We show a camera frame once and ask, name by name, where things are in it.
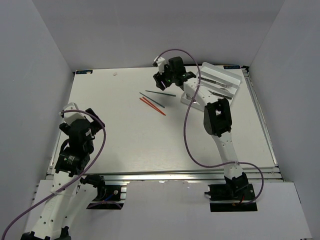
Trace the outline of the blue label sticker right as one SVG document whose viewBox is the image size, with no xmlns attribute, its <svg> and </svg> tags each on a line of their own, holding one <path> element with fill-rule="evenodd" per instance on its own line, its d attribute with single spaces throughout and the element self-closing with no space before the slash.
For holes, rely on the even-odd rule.
<svg viewBox="0 0 320 240">
<path fill-rule="evenodd" d="M 225 70 L 237 70 L 237 69 L 241 69 L 241 67 L 239 65 L 224 65 L 223 68 Z"/>
</svg>

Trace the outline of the green chopstick near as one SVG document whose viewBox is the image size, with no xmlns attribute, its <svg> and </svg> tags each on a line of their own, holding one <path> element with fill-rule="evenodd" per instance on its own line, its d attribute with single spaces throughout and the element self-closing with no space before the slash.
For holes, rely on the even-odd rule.
<svg viewBox="0 0 320 240">
<path fill-rule="evenodd" d="M 148 97 L 147 95 L 145 95 L 145 94 L 143 94 L 143 93 L 141 93 L 141 92 L 139 92 L 139 93 L 140 93 L 143 97 L 145 97 L 147 100 L 150 100 L 151 102 L 157 104 L 158 106 L 160 106 L 160 107 L 162 107 L 162 108 L 165 108 L 165 106 L 162 105 L 161 103 L 155 101 L 154 99 Z"/>
</svg>

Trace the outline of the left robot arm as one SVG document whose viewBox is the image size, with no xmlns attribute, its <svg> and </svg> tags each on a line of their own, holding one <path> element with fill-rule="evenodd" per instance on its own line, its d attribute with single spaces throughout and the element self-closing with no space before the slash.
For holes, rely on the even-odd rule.
<svg viewBox="0 0 320 240">
<path fill-rule="evenodd" d="M 74 103 L 60 115 L 63 123 L 59 129 L 67 139 L 54 167 L 50 195 L 42 201 L 44 208 L 34 227 L 22 234 L 23 240 L 71 239 L 70 228 L 81 211 L 106 193 L 99 175 L 83 176 L 95 162 L 91 159 L 95 135 L 105 130 L 105 124 L 91 108 L 82 111 Z"/>
</svg>

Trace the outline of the green chopstick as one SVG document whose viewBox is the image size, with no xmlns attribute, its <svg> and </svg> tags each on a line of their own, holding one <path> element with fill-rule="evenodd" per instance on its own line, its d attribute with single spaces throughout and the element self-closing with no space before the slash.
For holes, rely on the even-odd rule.
<svg viewBox="0 0 320 240">
<path fill-rule="evenodd" d="M 165 95 L 165 96 L 170 96 L 170 97 L 177 96 L 176 94 L 172 94 L 172 93 L 158 92 L 158 91 L 152 91 L 152 90 L 145 90 L 145 92 L 159 94 L 159 95 Z"/>
<path fill-rule="evenodd" d="M 157 104 L 158 106 L 160 106 L 160 107 L 162 107 L 162 108 L 165 108 L 165 106 L 162 105 L 161 103 L 155 101 L 154 99 L 148 97 L 147 95 L 145 95 L 145 94 L 143 94 L 143 93 L 141 93 L 141 92 L 139 92 L 139 93 L 140 93 L 143 97 L 145 97 L 147 100 L 150 100 L 151 102 Z"/>
</svg>

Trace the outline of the orange chopstick right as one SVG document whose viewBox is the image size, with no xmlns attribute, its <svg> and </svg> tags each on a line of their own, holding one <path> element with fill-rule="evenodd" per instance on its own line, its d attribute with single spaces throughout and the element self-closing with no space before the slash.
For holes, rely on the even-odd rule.
<svg viewBox="0 0 320 240">
<path fill-rule="evenodd" d="M 149 100 L 147 100 L 145 97 L 142 97 L 141 100 L 151 106 L 153 109 L 161 113 L 162 115 L 166 115 L 163 111 L 161 111 L 157 106 L 155 106 L 153 103 L 151 103 Z"/>
</svg>

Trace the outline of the knife with dark handle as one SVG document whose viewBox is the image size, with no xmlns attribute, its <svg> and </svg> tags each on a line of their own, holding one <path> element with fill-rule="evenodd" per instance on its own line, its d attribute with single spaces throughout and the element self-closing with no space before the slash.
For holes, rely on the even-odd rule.
<svg viewBox="0 0 320 240">
<path fill-rule="evenodd" d="M 214 91 L 210 91 L 210 90 L 209 90 L 209 92 L 214 96 L 217 96 L 217 97 L 220 97 L 220 98 L 225 98 L 227 100 L 232 100 L 232 97 L 230 97 L 230 96 L 223 95 L 223 94 L 220 94 L 220 93 L 217 93 L 217 92 L 214 92 Z"/>
</svg>

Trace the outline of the orange chopstick left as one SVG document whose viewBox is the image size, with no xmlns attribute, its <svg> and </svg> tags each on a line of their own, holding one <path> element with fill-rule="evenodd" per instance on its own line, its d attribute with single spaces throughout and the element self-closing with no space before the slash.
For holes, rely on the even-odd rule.
<svg viewBox="0 0 320 240">
<path fill-rule="evenodd" d="M 166 114 L 163 111 L 161 111 L 159 108 L 157 108 L 155 105 L 151 104 L 150 102 L 146 101 L 144 98 L 139 98 L 139 99 L 145 104 L 147 104 L 149 107 L 153 108 L 154 110 L 162 114 L 163 116 L 166 116 Z"/>
</svg>

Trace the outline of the white divided cutlery tray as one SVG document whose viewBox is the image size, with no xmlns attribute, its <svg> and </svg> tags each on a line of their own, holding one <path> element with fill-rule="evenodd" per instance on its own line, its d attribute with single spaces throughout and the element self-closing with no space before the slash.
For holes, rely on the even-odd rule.
<svg viewBox="0 0 320 240">
<path fill-rule="evenodd" d="M 185 105 L 191 104 L 193 108 L 200 111 L 204 111 L 208 103 L 214 103 L 219 99 L 226 99 L 215 96 L 209 91 L 232 97 L 232 100 L 226 99 L 231 104 L 242 82 L 241 75 L 224 69 L 223 66 L 212 65 L 207 62 L 202 64 L 200 71 L 197 71 L 195 75 L 196 78 L 191 78 L 184 83 L 180 101 Z M 200 79 L 201 77 L 227 85 L 232 84 L 233 87 L 223 88 L 219 85 L 203 81 Z"/>
</svg>

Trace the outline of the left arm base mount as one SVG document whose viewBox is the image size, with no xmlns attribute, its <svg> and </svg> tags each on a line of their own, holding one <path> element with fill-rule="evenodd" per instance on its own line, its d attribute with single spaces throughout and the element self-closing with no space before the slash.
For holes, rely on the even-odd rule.
<svg viewBox="0 0 320 240">
<path fill-rule="evenodd" d="M 83 186 L 90 185 L 96 194 L 87 206 L 88 210 L 121 210 L 124 206 L 126 187 L 124 185 L 106 184 L 103 176 L 91 174 L 80 179 Z"/>
</svg>

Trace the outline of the fork with dark handle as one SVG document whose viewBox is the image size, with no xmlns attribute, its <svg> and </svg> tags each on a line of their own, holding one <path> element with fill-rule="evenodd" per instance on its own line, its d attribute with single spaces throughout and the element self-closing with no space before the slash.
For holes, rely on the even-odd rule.
<svg viewBox="0 0 320 240">
<path fill-rule="evenodd" d="M 224 83 L 218 82 L 216 80 L 208 79 L 208 78 L 205 78 L 205 77 L 200 77 L 200 79 L 202 81 L 205 81 L 205 82 L 208 82 L 208 83 L 212 83 L 212 84 L 215 84 L 215 85 L 218 85 L 218 86 L 221 86 L 221 84 L 224 84 Z"/>
</svg>

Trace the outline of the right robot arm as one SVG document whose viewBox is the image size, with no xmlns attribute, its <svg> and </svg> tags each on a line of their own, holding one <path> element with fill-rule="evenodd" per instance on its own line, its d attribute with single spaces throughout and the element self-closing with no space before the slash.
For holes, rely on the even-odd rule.
<svg viewBox="0 0 320 240">
<path fill-rule="evenodd" d="M 238 162 L 232 142 L 229 101 L 226 98 L 215 100 L 212 93 L 195 79 L 197 76 L 191 71 L 186 71 L 179 56 L 168 61 L 157 56 L 153 65 L 158 67 L 158 72 L 153 78 L 159 89 L 163 91 L 175 84 L 192 97 L 192 102 L 197 102 L 203 108 L 204 129 L 214 140 L 224 168 L 226 195 L 233 200 L 238 199 L 248 187 L 249 181 Z"/>
</svg>

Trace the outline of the orange chopstick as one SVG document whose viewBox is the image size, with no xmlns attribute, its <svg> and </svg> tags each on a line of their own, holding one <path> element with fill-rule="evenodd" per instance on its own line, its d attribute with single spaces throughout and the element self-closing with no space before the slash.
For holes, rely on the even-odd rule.
<svg viewBox="0 0 320 240">
<path fill-rule="evenodd" d="M 145 97 L 142 97 L 141 100 L 151 106 L 153 109 L 161 113 L 162 115 L 166 115 L 163 111 L 161 111 L 157 106 L 155 106 L 153 103 L 151 103 L 149 100 L 147 100 Z"/>
<path fill-rule="evenodd" d="M 163 111 L 161 111 L 159 108 L 157 108 L 155 105 L 151 104 L 150 102 L 146 101 L 144 98 L 139 98 L 139 99 L 145 104 L 147 104 L 149 107 L 153 108 L 154 110 L 162 114 L 163 116 L 166 116 L 166 114 Z"/>
</svg>

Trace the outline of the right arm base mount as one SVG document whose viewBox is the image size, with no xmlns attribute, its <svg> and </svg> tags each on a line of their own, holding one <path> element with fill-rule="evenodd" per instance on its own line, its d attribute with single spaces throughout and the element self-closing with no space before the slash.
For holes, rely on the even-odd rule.
<svg viewBox="0 0 320 240">
<path fill-rule="evenodd" d="M 255 191 L 252 184 L 242 189 L 240 193 L 232 194 L 226 184 L 210 184 L 204 195 L 209 199 L 212 213 L 257 212 Z"/>
</svg>

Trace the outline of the green chopstick far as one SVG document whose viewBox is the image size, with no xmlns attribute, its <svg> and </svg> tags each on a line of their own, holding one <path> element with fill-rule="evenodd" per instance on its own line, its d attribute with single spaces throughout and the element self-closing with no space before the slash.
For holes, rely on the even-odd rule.
<svg viewBox="0 0 320 240">
<path fill-rule="evenodd" d="M 165 96 L 170 96 L 170 97 L 177 96 L 176 94 L 172 94 L 172 93 L 158 92 L 158 91 L 152 91 L 152 90 L 145 90 L 145 92 L 159 94 L 159 95 L 165 95 Z"/>
</svg>

